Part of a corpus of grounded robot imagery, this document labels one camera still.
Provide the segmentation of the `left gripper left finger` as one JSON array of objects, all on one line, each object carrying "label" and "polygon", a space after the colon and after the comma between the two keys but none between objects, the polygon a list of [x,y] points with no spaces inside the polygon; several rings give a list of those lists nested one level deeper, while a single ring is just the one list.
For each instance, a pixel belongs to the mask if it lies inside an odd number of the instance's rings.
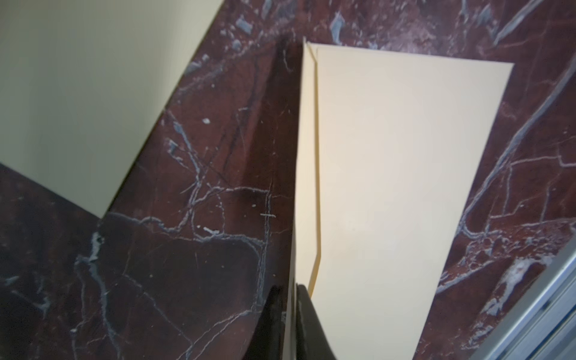
[{"label": "left gripper left finger", "polygon": [[282,313],[282,288],[274,285],[268,293],[253,336],[242,357],[243,360],[279,360],[281,358]]}]

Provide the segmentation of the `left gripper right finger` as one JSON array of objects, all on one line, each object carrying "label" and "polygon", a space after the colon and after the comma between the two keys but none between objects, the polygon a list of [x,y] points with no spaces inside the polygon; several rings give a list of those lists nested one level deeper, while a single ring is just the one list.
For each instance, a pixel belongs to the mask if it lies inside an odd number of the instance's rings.
[{"label": "left gripper right finger", "polygon": [[336,360],[307,288],[296,286],[295,358]]}]

